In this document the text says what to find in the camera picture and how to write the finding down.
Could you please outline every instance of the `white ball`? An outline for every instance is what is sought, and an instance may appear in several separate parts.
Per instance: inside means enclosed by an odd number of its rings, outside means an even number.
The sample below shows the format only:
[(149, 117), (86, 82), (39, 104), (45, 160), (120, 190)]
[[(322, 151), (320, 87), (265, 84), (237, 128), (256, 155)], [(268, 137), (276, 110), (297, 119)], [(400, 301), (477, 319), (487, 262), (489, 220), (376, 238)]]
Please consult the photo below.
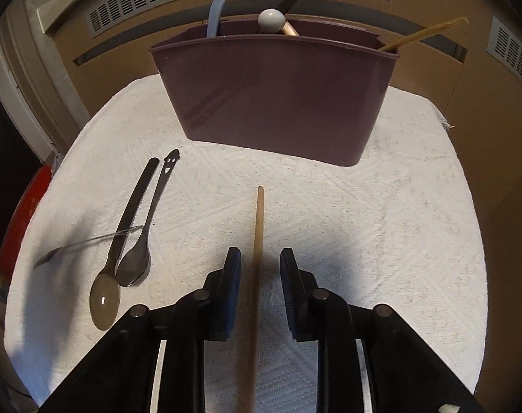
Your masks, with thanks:
[(257, 17), (257, 23), (260, 33), (276, 34), (284, 28), (286, 17), (278, 9), (265, 9)]

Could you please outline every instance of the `round table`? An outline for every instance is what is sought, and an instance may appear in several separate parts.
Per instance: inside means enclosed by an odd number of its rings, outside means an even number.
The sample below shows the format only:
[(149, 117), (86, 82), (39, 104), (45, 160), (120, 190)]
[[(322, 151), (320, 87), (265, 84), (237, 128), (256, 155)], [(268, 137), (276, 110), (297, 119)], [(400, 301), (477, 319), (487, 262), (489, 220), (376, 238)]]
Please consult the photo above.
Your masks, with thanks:
[[(88, 296), (111, 241), (33, 264), (52, 248), (114, 231), (148, 159), (175, 148), (182, 158), (150, 230), (152, 268), (142, 284), (121, 290), (119, 316), (201, 287), (230, 246), (247, 263), (257, 186), (264, 186), (258, 411), (316, 404), (316, 343), (294, 342), (287, 327), (278, 257), (288, 246), (320, 287), (353, 305), (393, 306), (473, 391), (486, 334), (486, 270), (471, 193), (442, 120), (430, 101), (390, 87), (361, 161), (343, 168), (190, 141), (159, 76), (128, 85), (85, 126), (22, 242), (5, 346), (30, 394), (42, 404), (104, 334)], [(158, 173), (135, 224), (146, 218)], [(206, 342), (208, 411), (234, 411), (239, 322), (238, 315), (226, 343)]]

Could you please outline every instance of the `white trim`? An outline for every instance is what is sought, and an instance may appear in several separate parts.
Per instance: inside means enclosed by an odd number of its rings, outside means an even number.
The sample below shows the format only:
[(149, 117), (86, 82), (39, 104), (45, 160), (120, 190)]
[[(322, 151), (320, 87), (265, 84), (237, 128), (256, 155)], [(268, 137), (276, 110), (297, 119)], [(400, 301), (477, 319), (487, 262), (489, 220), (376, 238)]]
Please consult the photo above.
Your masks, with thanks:
[(33, 111), (18, 88), (18, 84), (5, 60), (0, 42), (0, 100), (12, 123), (28, 146), (41, 160), (46, 161), (51, 152), (57, 152), (51, 139), (37, 121)]

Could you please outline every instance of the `white tablecloth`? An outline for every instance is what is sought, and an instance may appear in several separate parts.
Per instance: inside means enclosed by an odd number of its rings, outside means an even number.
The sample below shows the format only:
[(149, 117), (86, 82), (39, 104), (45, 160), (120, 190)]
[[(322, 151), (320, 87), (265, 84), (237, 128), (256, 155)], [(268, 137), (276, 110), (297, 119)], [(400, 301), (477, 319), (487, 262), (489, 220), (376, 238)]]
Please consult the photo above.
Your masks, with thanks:
[[(169, 305), (222, 267), (229, 246), (252, 256), (257, 186), (265, 187), (265, 249), (257, 411), (314, 411), (315, 343), (287, 328), (278, 275), (282, 248), (319, 286), (349, 303), (390, 304), (474, 390), (483, 359), (487, 284), (471, 193), (430, 101), (389, 88), (358, 165), (188, 140), (159, 76), (128, 85), (85, 126), (33, 215), (9, 293), (5, 345), (43, 403), (103, 332), (88, 295), (110, 241), (32, 266), (48, 250), (114, 231), (152, 156), (182, 159), (150, 232), (152, 269), (121, 291), (130, 306)], [(140, 224), (157, 175), (135, 219)], [(132, 235), (128, 250), (138, 233)], [(240, 319), (229, 342), (207, 342), (206, 405), (234, 411)]]

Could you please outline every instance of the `purple plastic bin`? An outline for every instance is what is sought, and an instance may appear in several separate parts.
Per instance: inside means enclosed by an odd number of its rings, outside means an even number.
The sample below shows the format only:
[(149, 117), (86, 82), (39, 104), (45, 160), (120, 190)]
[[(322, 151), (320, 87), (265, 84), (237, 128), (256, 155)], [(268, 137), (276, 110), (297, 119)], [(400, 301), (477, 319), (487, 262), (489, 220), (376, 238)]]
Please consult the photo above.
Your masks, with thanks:
[(338, 166), (358, 163), (397, 53), (377, 34), (289, 17), (299, 37), (257, 34), (256, 16), (206, 25), (150, 49), (184, 133)]

